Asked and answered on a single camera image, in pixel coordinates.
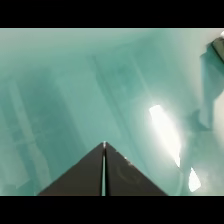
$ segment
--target dark object in corner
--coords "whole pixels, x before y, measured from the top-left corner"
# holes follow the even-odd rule
[[[101,196],[103,157],[106,196],[166,196],[108,143],[99,144],[39,195]]]
[[[224,39],[219,37],[212,42],[212,46],[215,52],[218,54],[222,62],[224,63]]]

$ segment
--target white light spot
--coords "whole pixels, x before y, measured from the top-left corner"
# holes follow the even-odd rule
[[[161,143],[180,167],[181,142],[176,127],[160,105],[151,107],[149,112]]]
[[[195,173],[194,169],[191,168],[191,173],[189,176],[189,183],[188,183],[189,189],[191,192],[196,191],[198,188],[201,187],[201,182],[197,176],[197,174]]]

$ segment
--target glass surface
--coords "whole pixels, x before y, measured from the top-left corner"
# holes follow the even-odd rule
[[[103,141],[168,195],[224,195],[221,31],[0,29],[0,195],[37,195]]]

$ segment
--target glossy surface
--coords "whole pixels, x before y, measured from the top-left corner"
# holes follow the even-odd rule
[[[107,141],[169,195],[224,195],[224,64],[206,49],[221,31],[1,29],[0,194],[37,195]],[[180,168],[155,105],[179,133]]]

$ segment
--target teal surface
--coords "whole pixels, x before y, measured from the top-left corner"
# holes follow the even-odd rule
[[[221,30],[0,30],[0,194],[37,195],[107,141],[168,195],[224,195],[224,70],[206,49]],[[195,192],[154,105],[177,127]]]

